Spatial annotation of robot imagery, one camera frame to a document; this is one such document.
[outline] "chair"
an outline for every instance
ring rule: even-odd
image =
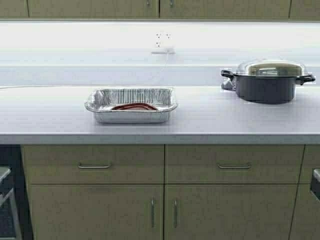
[[[0,167],[0,207],[8,199],[10,201],[11,212],[13,217],[15,238],[0,238],[0,240],[6,240],[6,239],[22,240],[17,205],[16,205],[15,191],[14,191],[13,175],[11,173],[10,168]]]

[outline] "oven door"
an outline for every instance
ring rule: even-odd
[[[313,170],[310,190],[320,200],[320,168]]]

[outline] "backsplash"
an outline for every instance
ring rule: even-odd
[[[2,86],[218,86],[221,69],[256,58],[320,76],[320,23],[1,22],[0,33]],[[175,54],[151,54],[159,34]]]

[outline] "black pot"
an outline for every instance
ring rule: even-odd
[[[272,75],[278,75],[278,72],[275,72],[275,68],[266,68],[266,65],[264,67],[264,70],[272,69]],[[302,76],[270,76],[270,71],[267,73],[269,75],[266,75],[265,71],[263,74],[265,75],[246,75],[245,72],[237,74],[228,70],[221,71],[222,76],[235,81],[236,94],[240,98],[262,104],[287,103],[295,97],[296,84],[303,85],[305,82],[316,80],[312,74]]]

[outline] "countertop edge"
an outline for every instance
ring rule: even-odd
[[[0,135],[1,145],[60,145],[60,144],[320,144],[317,134],[171,134],[171,135]]]

